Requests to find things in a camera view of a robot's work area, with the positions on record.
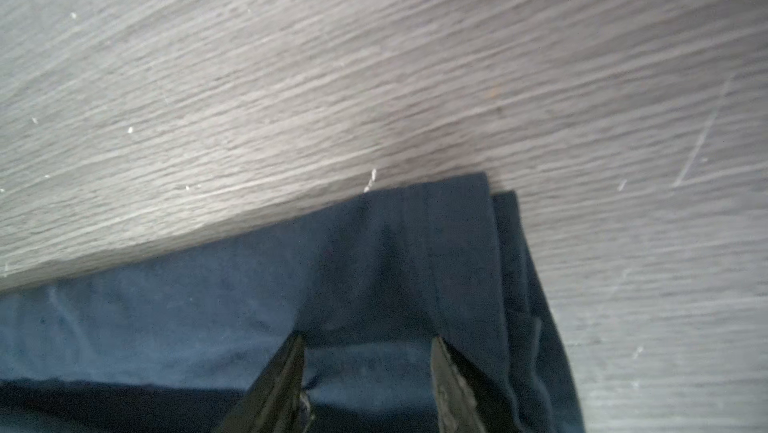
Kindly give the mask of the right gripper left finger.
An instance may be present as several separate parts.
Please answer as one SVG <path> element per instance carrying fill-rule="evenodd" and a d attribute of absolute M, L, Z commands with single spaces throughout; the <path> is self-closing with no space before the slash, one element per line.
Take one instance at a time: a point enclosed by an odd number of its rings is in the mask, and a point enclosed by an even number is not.
<path fill-rule="evenodd" d="M 303 390 L 305 341 L 292 333 L 246 394 L 212 429 L 216 433 L 303 433 L 315 418 Z"/>

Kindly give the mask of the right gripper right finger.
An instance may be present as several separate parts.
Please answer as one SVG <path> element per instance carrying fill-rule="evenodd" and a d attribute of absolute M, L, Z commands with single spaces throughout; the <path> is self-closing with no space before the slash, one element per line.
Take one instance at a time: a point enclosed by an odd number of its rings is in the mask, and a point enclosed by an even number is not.
<path fill-rule="evenodd" d="M 430 371 L 440 432 L 507 431 L 507 400 L 502 392 L 442 337 L 432 340 Z"/>

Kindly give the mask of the navy tank top red trim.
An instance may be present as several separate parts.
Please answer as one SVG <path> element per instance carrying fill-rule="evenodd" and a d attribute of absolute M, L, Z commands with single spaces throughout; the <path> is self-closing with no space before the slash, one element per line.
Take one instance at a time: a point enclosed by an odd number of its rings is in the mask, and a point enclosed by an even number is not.
<path fill-rule="evenodd" d="M 513 192 L 473 174 L 1 298 L 5 432 L 210 432 L 292 334 L 314 432 L 435 432 L 431 343 L 509 432 L 581 432 Z"/>

